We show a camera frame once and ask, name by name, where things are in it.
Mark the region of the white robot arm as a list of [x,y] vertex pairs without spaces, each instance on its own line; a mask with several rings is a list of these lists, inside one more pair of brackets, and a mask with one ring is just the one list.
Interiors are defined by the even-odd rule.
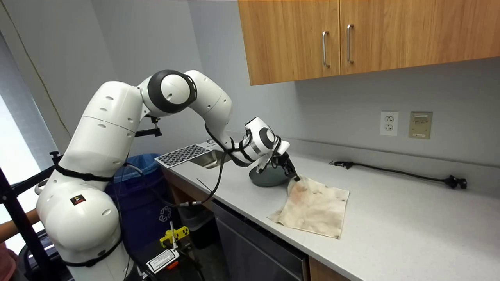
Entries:
[[212,141],[240,167],[270,164],[295,178],[289,142],[254,117],[232,141],[224,127],[231,98],[198,70],[159,70],[140,84],[106,81],[92,95],[76,130],[42,189],[35,211],[74,281],[131,281],[134,261],[123,245],[118,211],[104,187],[124,164],[139,123],[182,109],[204,120]]

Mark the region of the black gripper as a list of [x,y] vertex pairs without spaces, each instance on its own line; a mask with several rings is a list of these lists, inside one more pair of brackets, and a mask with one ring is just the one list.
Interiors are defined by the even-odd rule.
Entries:
[[296,175],[295,167],[287,153],[278,155],[274,162],[284,170],[284,175],[292,178],[293,181],[299,181],[301,178]]

